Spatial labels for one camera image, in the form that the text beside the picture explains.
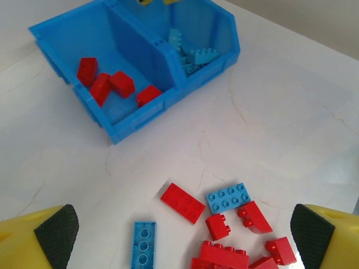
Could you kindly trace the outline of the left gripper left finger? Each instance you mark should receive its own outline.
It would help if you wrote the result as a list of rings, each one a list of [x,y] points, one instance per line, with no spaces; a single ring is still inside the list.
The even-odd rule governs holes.
[[[0,269],[67,269],[78,231],[70,204],[0,221]]]

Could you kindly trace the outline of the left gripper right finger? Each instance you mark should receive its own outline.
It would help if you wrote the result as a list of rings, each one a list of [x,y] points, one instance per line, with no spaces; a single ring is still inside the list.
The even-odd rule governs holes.
[[[297,204],[290,228],[305,269],[359,269],[359,216]]]

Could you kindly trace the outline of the blue two-by-four lego brick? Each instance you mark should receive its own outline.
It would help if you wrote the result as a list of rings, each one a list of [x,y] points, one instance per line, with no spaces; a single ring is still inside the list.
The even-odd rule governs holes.
[[[212,215],[220,214],[251,202],[251,197],[243,183],[235,184],[206,195]]]

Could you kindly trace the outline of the small red lego brick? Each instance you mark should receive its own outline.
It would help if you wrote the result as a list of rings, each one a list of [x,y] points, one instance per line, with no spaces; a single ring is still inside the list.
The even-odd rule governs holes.
[[[193,258],[191,262],[191,269],[222,269],[222,267],[201,258]]]
[[[272,257],[262,257],[250,264],[248,269],[279,269]]]
[[[231,232],[230,227],[225,224],[225,216],[222,214],[215,214],[208,217],[205,223],[213,241],[227,237]]]

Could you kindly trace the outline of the red two-by-four lego brick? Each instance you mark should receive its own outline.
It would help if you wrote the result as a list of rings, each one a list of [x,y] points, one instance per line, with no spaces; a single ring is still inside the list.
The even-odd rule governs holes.
[[[192,225],[196,224],[206,208],[203,203],[174,183],[169,185],[160,200]]]

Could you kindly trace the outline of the blue two-compartment plastic bin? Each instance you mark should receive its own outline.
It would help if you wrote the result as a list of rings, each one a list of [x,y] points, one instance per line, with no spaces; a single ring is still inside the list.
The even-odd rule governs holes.
[[[170,29],[182,34],[181,51],[168,42]],[[181,99],[235,64],[240,43],[234,16],[212,0],[93,0],[30,27],[36,44],[57,75],[73,86],[88,115],[113,143],[147,125]],[[190,50],[213,48],[219,56],[186,77]],[[81,58],[94,57],[99,73],[122,71],[136,92],[154,85],[162,94],[139,108],[136,95],[110,93],[100,107],[77,78]]]

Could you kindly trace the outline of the red sloped lego brick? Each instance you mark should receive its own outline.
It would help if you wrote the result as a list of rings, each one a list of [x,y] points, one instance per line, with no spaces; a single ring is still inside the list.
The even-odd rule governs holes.
[[[242,220],[244,227],[249,228],[253,233],[266,234],[273,232],[272,227],[255,201],[239,207],[237,215]]]

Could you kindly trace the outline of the long red lego brick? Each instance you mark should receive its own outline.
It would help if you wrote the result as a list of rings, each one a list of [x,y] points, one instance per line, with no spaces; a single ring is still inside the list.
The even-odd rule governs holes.
[[[200,249],[200,258],[216,265],[229,267],[231,269],[248,269],[249,256],[242,249],[224,247],[219,243],[205,240]]]

